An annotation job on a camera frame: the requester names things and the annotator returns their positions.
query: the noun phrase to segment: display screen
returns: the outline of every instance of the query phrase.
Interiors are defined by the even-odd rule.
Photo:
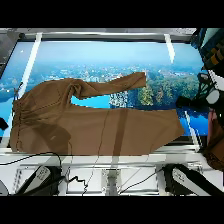
[[[18,88],[34,42],[18,42],[0,80],[0,117],[6,122],[12,110],[14,88]],[[199,52],[190,44],[172,43],[170,59],[166,43],[43,41],[40,43],[26,91],[46,80],[78,78],[88,82],[107,82],[133,72],[146,73],[147,86],[122,93],[71,102],[95,108],[175,109],[178,96],[193,98],[198,90],[197,74],[203,66]],[[190,136],[190,126],[198,135],[208,133],[208,113],[178,109],[178,117]]]

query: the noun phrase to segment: brown fabric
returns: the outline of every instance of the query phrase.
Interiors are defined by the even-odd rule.
[[[224,171],[224,130],[217,119],[212,121],[212,134],[204,151],[204,156],[209,166]]]
[[[14,102],[10,145],[14,151],[73,155],[144,155],[184,133],[176,110],[98,109],[79,99],[144,87],[137,72],[108,83],[79,79],[47,81]]]

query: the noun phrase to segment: black border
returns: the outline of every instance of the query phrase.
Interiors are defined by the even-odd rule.
[[[41,42],[44,42],[44,41],[101,41],[101,42],[156,42],[156,43],[166,43],[165,37],[164,37],[164,40],[125,39],[125,38],[42,38]],[[31,38],[31,39],[24,38],[24,39],[18,39],[16,41],[16,43],[15,43],[13,49],[12,49],[12,52],[11,52],[10,56],[8,57],[7,62],[5,63],[4,67],[0,71],[0,79],[1,79],[1,77],[4,73],[4,71],[5,71],[5,68],[6,68],[6,66],[7,66],[7,64],[9,62],[10,58],[11,58],[11,55],[12,55],[12,53],[13,53],[13,51],[14,51],[18,42],[35,42],[35,39],[34,38]],[[172,43],[190,44],[190,41],[173,40]],[[207,138],[207,136],[204,136],[204,135],[197,136],[197,139],[198,139],[198,137],[200,137],[201,139],[205,138],[205,137]],[[194,145],[192,136],[180,136],[177,139],[175,139],[174,141],[166,144],[165,146],[183,146],[183,145]]]

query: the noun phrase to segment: brown pants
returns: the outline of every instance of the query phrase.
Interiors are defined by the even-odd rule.
[[[97,109],[79,99],[144,87],[143,72],[108,83],[63,79],[43,82],[14,102],[10,145],[14,151],[73,155],[144,155],[184,133],[176,110]]]

